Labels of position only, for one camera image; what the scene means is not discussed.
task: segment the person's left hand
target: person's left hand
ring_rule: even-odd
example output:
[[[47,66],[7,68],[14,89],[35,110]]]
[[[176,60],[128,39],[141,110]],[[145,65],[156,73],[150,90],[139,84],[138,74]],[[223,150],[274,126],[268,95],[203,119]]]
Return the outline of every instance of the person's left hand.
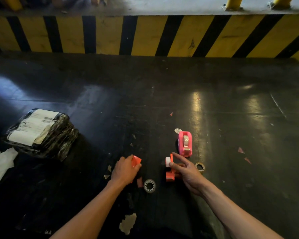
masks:
[[[127,158],[121,157],[120,160],[116,162],[111,175],[111,181],[123,187],[129,185],[133,181],[142,165],[138,164],[132,168],[132,158],[133,155],[130,155]]]

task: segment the pink tape dispenser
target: pink tape dispenser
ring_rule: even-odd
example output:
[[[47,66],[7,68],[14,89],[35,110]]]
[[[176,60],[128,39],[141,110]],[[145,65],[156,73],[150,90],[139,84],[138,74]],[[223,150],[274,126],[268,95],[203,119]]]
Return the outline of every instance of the pink tape dispenser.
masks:
[[[186,158],[192,155],[192,134],[190,132],[179,132],[178,151],[180,155]]]

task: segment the hand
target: hand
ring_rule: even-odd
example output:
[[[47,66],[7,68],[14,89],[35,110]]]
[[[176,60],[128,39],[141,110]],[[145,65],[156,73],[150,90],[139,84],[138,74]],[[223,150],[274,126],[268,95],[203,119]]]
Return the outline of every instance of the hand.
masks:
[[[179,164],[170,162],[171,168],[176,170],[175,177],[182,178],[184,184],[192,193],[202,196],[200,189],[203,182],[207,179],[205,179],[191,161],[174,152],[173,156],[183,162]]]
[[[120,160],[116,162],[111,175],[111,181],[113,181],[113,183],[121,185],[124,188],[133,181],[142,165],[138,164],[132,168],[132,158],[133,155],[130,155],[127,158],[121,157]]]

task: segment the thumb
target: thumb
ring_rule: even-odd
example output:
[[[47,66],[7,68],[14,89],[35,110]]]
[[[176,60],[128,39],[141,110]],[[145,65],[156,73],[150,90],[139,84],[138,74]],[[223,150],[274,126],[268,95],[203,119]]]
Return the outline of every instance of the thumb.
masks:
[[[134,167],[136,173],[139,171],[139,169],[140,169],[141,167],[142,167],[142,164],[141,164],[141,163],[138,164],[138,165],[136,165],[136,166]]]
[[[177,171],[180,172],[180,173],[182,173],[182,172],[185,171],[185,168],[184,168],[184,167],[179,166],[178,164],[176,164],[176,163],[174,163],[174,162],[170,162],[170,167],[171,167],[172,169],[177,170]]]

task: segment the yellow and black striped barrier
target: yellow and black striped barrier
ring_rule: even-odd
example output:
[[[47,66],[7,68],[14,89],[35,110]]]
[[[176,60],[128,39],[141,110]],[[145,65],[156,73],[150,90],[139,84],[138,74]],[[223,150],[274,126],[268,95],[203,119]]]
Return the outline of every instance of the yellow and black striped barrier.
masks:
[[[0,16],[0,50],[299,60],[299,14]]]

